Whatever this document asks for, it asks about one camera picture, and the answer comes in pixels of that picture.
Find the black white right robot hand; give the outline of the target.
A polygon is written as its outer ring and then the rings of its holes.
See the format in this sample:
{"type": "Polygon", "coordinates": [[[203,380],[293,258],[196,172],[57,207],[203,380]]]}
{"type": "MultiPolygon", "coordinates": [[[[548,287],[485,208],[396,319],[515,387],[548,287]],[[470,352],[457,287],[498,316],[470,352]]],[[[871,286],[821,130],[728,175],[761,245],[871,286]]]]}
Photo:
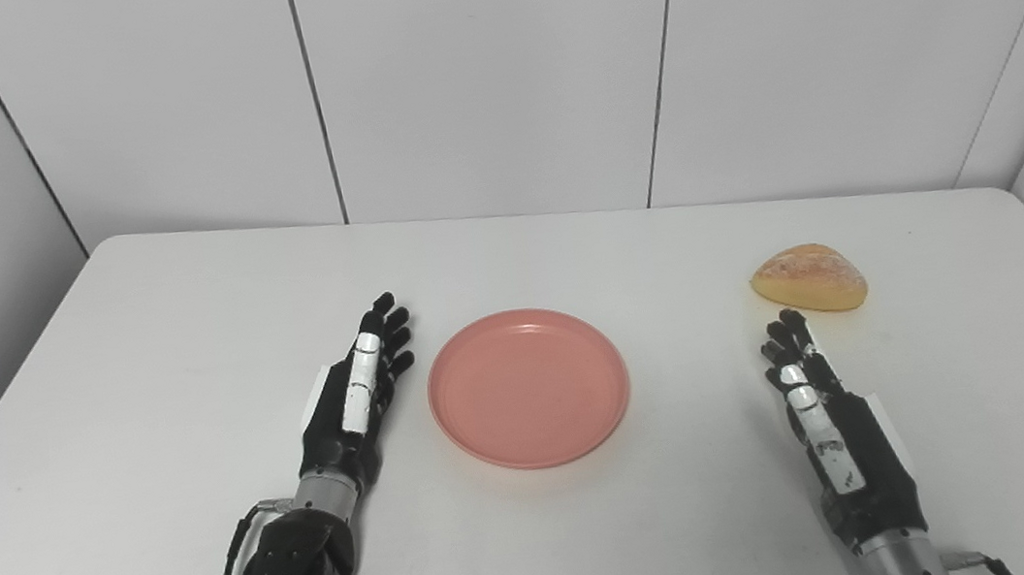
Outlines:
{"type": "Polygon", "coordinates": [[[820,511],[853,552],[886,533],[929,530],[918,486],[869,399],[850,392],[820,352],[805,315],[784,308],[760,347],[795,439],[821,487],[820,511]]]}

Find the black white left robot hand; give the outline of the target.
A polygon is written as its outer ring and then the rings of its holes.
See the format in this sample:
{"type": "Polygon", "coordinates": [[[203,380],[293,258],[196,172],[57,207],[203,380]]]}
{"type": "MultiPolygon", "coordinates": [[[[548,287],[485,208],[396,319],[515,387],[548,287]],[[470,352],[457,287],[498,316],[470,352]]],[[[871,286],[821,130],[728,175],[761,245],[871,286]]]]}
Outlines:
{"type": "Polygon", "coordinates": [[[379,436],[399,378],[413,367],[410,313],[385,291],[365,311],[345,358],[322,372],[303,434],[300,477],[342,473],[361,492],[381,471],[379,436]]]}

